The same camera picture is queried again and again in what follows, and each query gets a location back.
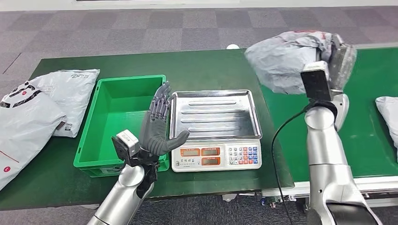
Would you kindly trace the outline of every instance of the gray carpet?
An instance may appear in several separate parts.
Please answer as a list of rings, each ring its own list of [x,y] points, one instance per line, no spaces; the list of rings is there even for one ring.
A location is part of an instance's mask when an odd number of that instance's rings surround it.
[[[289,220],[281,204],[275,209],[261,206],[255,196],[237,196],[225,202],[221,196],[197,196],[145,201],[132,225],[284,225]],[[288,209],[295,225],[306,224],[304,213],[294,202]],[[398,207],[374,208],[385,225],[398,224]],[[81,206],[0,212],[1,225],[84,225],[94,210]]]
[[[243,48],[288,30],[336,32],[351,44],[397,42],[398,7],[0,12],[0,96],[42,58]],[[288,205],[295,224],[304,224]],[[375,211],[385,224],[398,224],[397,209]],[[0,225],[80,225],[93,214],[80,206],[2,211]],[[133,224],[287,223],[282,206],[270,209],[255,197],[200,196],[147,201]]]

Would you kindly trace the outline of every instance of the plastic wrap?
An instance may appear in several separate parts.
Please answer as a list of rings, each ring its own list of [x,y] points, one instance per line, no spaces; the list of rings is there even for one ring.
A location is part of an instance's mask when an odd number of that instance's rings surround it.
[[[395,148],[398,149],[398,97],[378,97],[376,106],[387,123]]]
[[[30,81],[67,115],[67,122],[54,132],[54,136],[77,136],[99,73],[99,69],[60,70]]]
[[[0,190],[41,151],[65,113],[26,82],[0,102]]]
[[[305,64],[329,61],[332,34],[321,31],[289,31],[249,47],[245,56],[262,85],[273,92],[305,93],[300,73]]]

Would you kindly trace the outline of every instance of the scale keypad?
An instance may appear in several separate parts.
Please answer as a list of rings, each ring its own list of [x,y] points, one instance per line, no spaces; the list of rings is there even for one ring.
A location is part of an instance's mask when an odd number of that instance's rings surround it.
[[[257,147],[247,146],[239,148],[228,148],[229,165],[258,164]]]

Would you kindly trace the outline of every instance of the digital readout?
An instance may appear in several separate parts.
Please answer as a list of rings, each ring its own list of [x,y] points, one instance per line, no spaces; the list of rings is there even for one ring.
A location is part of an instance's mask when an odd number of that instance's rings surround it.
[[[218,165],[218,159],[203,158],[202,165]]]
[[[220,148],[204,148],[202,149],[203,156],[218,156],[220,154]]]
[[[200,149],[181,149],[181,156],[200,156]]]

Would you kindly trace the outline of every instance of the robotic hand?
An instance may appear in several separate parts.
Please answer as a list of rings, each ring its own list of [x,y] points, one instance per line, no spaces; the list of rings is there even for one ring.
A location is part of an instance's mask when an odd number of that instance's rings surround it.
[[[88,225],[127,225],[157,180],[159,156],[183,145],[189,132],[166,139],[167,113],[171,88],[165,82],[156,91],[145,113],[139,139],[129,130],[112,137],[116,153],[124,160],[119,179],[91,218]]]
[[[333,36],[329,62],[306,65],[301,78],[313,102],[306,112],[310,171],[308,224],[381,224],[358,190],[337,131],[348,112],[343,93],[356,59],[355,49]]]

